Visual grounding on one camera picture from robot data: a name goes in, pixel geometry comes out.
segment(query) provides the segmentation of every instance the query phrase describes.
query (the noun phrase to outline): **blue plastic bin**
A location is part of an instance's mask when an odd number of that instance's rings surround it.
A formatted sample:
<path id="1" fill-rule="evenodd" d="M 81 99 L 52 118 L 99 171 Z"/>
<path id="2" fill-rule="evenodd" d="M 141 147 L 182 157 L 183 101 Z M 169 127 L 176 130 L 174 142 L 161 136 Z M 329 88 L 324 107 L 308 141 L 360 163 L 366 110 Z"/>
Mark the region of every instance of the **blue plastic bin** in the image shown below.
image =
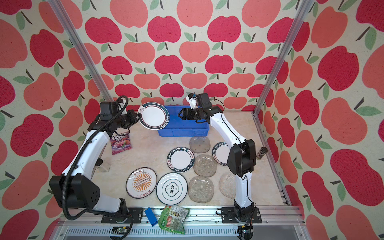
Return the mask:
<path id="1" fill-rule="evenodd" d="M 177 116 L 182 108 L 190 106 L 165 106 L 169 112 L 169 123 L 165 128 L 158 130 L 162 137 L 194 137 L 206 136 L 209 130 L 209 124 L 196 123 L 193 120 L 182 120 Z"/>

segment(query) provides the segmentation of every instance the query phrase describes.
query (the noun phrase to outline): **barcode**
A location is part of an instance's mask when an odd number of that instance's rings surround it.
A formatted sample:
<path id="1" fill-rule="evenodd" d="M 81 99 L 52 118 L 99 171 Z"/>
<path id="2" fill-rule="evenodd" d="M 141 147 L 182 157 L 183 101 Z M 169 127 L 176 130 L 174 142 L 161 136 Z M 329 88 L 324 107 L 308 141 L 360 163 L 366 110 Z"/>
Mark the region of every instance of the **barcode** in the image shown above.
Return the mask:
<path id="1" fill-rule="evenodd" d="M 185 209 L 181 210 L 180 215 L 179 215 L 179 222 L 181 222 L 181 223 L 184 222 L 185 217 L 187 216 L 187 213 L 188 213 L 187 210 L 185 210 Z"/>

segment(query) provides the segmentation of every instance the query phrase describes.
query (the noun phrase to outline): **green plastic package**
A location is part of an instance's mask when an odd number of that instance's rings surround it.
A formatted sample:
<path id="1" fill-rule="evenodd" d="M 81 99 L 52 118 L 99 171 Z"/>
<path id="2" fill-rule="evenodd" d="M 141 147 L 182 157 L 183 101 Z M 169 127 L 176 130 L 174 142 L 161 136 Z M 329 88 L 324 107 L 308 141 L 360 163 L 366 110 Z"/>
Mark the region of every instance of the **green plastic package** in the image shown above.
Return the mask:
<path id="1" fill-rule="evenodd" d="M 185 234 L 183 222 L 189 210 L 189 208 L 183 208 L 177 205 L 166 205 L 159 218 L 159 227 L 166 231 Z"/>

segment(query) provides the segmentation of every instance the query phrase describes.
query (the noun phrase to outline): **round white plate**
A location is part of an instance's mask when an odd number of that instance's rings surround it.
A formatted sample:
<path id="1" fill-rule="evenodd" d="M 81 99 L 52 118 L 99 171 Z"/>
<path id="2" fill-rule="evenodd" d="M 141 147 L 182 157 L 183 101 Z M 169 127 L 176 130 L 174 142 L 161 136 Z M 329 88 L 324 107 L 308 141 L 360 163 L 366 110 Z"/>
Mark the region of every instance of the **round white plate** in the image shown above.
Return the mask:
<path id="1" fill-rule="evenodd" d="M 166 205 L 175 205 L 183 201 L 188 192 L 186 179 L 175 172 L 168 173 L 160 178 L 156 194 L 160 202 Z"/>
<path id="2" fill-rule="evenodd" d="M 212 156 L 216 162 L 223 166 L 228 166 L 229 147 L 226 142 L 219 142 L 212 149 Z"/>
<path id="3" fill-rule="evenodd" d="M 177 147 L 169 152 L 167 164 L 175 172 L 186 172 L 192 168 L 195 155 L 187 147 Z"/>
<path id="4" fill-rule="evenodd" d="M 151 130 L 162 129 L 169 122 L 168 110 L 159 103 L 144 103 L 137 112 L 141 114 L 141 125 Z"/>
<path id="5" fill-rule="evenodd" d="M 126 182 L 126 190 L 133 198 L 143 198 L 151 194 L 156 187 L 157 175 L 148 167 L 136 169 Z"/>

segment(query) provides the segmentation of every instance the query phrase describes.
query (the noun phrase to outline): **orange sunburst graphic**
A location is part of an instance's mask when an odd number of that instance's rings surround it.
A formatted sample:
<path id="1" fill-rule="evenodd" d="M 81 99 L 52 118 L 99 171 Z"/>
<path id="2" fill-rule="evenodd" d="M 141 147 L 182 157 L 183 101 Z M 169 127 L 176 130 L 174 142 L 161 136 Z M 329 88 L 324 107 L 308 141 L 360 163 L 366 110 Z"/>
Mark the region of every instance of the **orange sunburst graphic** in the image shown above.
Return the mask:
<path id="1" fill-rule="evenodd" d="M 142 172 L 133 179 L 133 188 L 138 192 L 143 192 L 149 188 L 151 183 L 152 177 L 148 173 Z"/>

